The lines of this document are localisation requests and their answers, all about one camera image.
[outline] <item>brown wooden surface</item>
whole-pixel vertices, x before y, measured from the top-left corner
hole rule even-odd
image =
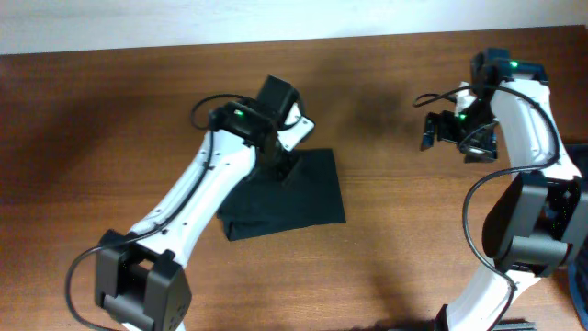
[[[588,138],[584,27],[416,34],[0,57],[0,329],[79,330],[65,308],[72,259],[107,228],[126,232],[175,183],[202,132],[187,113],[210,94],[254,96],[267,74],[304,96],[314,135],[334,149],[346,224],[229,243],[211,221],[187,269],[188,330],[335,330],[433,318],[479,265],[463,239],[463,197],[508,165],[464,165],[455,146],[418,150],[425,92],[469,80],[489,46],[544,63],[567,142]],[[508,185],[474,197],[484,215]],[[93,304],[93,262],[76,272],[75,305]],[[564,273],[541,281],[508,317],[577,330]]]

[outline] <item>robotic arm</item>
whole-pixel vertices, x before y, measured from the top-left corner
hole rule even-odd
[[[299,109],[298,92],[268,77],[257,100],[229,102],[210,113],[194,161],[164,199],[125,236],[110,230],[109,245],[163,226],[159,233],[98,253],[96,304],[129,330],[185,330],[191,301],[184,268],[200,234],[226,196],[256,168],[293,167],[291,151],[314,123]],[[151,269],[141,266],[153,263]]]
[[[500,122],[513,167],[544,165],[556,153],[556,144],[560,156],[538,171],[512,172],[511,186],[484,223],[484,252],[515,289],[505,277],[480,266],[464,292],[439,312],[436,330],[494,328],[524,290],[571,263],[588,235],[588,188],[557,132],[543,67],[489,49],[472,60],[471,68],[474,85],[462,83],[455,114],[427,115],[422,150],[433,146],[437,134],[439,141],[457,144],[466,162],[491,162],[497,155],[493,127]],[[528,99],[540,105],[544,116]],[[467,208],[464,212],[467,220]]]

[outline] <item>black cloth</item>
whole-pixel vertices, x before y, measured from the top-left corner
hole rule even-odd
[[[260,172],[239,183],[221,204],[217,216],[230,241],[345,222],[333,150],[292,154],[299,164],[286,186]]]

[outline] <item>wood grain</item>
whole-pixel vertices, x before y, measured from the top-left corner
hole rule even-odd
[[[191,105],[254,96],[267,74],[305,98],[317,129],[301,148],[334,149],[347,223],[229,243],[212,220],[187,269],[188,329],[433,318],[479,265],[462,237],[463,197],[508,163],[502,140],[492,165],[464,165],[447,144],[419,152],[424,114],[451,105],[410,104],[468,80],[469,58],[488,46],[544,63],[561,135],[588,140],[584,27],[0,57],[0,328],[83,329],[62,297],[72,259],[107,228],[126,232],[186,169],[202,141]],[[507,185],[497,179],[474,197],[477,239]],[[76,307],[119,327],[95,308],[93,286],[88,261],[75,274]],[[563,273],[541,281],[508,317],[579,330],[566,286]]]

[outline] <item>white wall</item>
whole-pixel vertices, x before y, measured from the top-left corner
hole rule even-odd
[[[0,0],[0,53],[588,23],[588,0]]]

